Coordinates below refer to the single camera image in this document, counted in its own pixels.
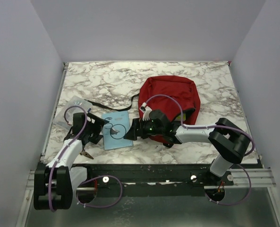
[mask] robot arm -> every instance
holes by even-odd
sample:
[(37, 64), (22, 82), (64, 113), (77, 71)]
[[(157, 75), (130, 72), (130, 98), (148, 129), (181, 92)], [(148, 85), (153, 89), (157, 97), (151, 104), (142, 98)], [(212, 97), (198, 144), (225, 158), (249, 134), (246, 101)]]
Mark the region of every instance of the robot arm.
[[(144, 120), (133, 119), (125, 139), (137, 140), (137, 137), (146, 139), (150, 136), (162, 135), (169, 144), (211, 143), (219, 152), (219, 156), (211, 164), (208, 174), (217, 181), (233, 164), (241, 163), (250, 143), (248, 137), (232, 130), (240, 130), (240, 128), (226, 118), (220, 118), (213, 125), (196, 125), (195, 129), (187, 129), (194, 126), (184, 125), (183, 127), (179, 122), (170, 122), (160, 110), (148, 109), (148, 113), (144, 113), (144, 116)], [(214, 125), (221, 125), (228, 129), (215, 128)]]
[[(80, 132), (87, 121), (86, 127), (77, 140), (69, 143)], [(73, 126), (63, 141), (63, 147), (56, 157), (47, 165), (39, 163), (34, 175), (34, 208), (36, 210), (49, 209), (48, 183), (51, 168), (57, 163), (52, 174), (51, 195), (54, 209), (68, 209), (72, 203), (73, 192), (76, 188), (88, 178), (85, 167), (73, 167), (73, 162), (82, 152), (88, 142), (97, 144), (103, 137), (100, 132), (104, 124), (108, 123), (91, 113), (75, 113), (73, 115)], [(63, 149), (65, 153), (59, 159)]]

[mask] clear plastic bag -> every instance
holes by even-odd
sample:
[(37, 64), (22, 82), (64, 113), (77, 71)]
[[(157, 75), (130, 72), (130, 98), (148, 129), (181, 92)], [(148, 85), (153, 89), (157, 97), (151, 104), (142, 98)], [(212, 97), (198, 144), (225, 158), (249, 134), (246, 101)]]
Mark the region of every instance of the clear plastic bag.
[[(65, 105), (65, 107), (62, 108), (62, 110), (55, 116), (53, 123), (63, 129), (69, 130), (71, 128), (71, 125), (68, 125), (66, 121), (64, 120), (64, 112), (67, 108), (69, 108), (72, 105), (79, 105), (82, 108), (84, 108), (87, 112), (89, 112), (93, 106), (90, 102), (85, 101), (82, 98), (79, 98), (77, 96), (73, 96), (68, 103)], [(82, 113), (83, 111), (79, 108), (71, 108), (66, 113), (66, 119), (72, 123), (73, 121), (73, 115), (75, 113)]]

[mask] black metal frame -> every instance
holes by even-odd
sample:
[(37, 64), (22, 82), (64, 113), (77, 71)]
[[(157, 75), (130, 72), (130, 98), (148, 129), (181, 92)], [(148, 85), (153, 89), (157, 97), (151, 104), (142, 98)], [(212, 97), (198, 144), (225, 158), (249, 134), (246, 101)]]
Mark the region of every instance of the black metal frame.
[[(211, 181), (206, 177), (210, 164), (75, 164), (73, 166), (86, 167), (89, 178), (100, 175), (113, 175), (123, 184), (122, 196), (153, 197), (153, 196), (204, 196), (204, 186), (219, 186), (221, 181)], [(244, 168), (261, 168), (258, 164), (244, 164)], [(225, 185), (233, 185), (227, 180), (227, 171), (222, 181)], [(190, 177), (197, 176), (192, 182)], [(104, 183), (98, 180), (97, 197), (117, 197), (119, 184), (114, 179)], [(81, 187), (93, 187), (93, 183), (83, 184)], [(78, 191), (81, 202), (90, 202), (94, 191)]]

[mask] screw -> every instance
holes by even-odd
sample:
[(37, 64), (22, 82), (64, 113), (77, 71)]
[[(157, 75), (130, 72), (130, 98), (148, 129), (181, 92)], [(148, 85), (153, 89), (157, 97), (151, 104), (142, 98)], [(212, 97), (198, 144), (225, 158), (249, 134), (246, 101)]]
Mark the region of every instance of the screw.
[(190, 180), (192, 180), (193, 183), (196, 182), (196, 181), (197, 181), (196, 175), (192, 175), (192, 176), (190, 177)]
[(228, 181), (233, 181), (233, 176), (232, 176), (231, 174), (229, 174), (229, 175), (227, 176), (227, 180), (228, 180)]
[(110, 180), (110, 179), (109, 179), (108, 176), (103, 177), (103, 182), (104, 182), (104, 183), (107, 183), (109, 180)]

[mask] small tag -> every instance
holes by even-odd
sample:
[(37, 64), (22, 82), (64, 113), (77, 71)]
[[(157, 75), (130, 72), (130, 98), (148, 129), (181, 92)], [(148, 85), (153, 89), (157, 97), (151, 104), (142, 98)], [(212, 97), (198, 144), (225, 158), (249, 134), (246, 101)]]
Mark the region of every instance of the small tag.
[[(175, 121), (180, 121), (181, 120), (181, 115), (177, 116), (176, 119), (174, 119)], [(186, 120), (186, 114), (183, 114), (183, 121)]]

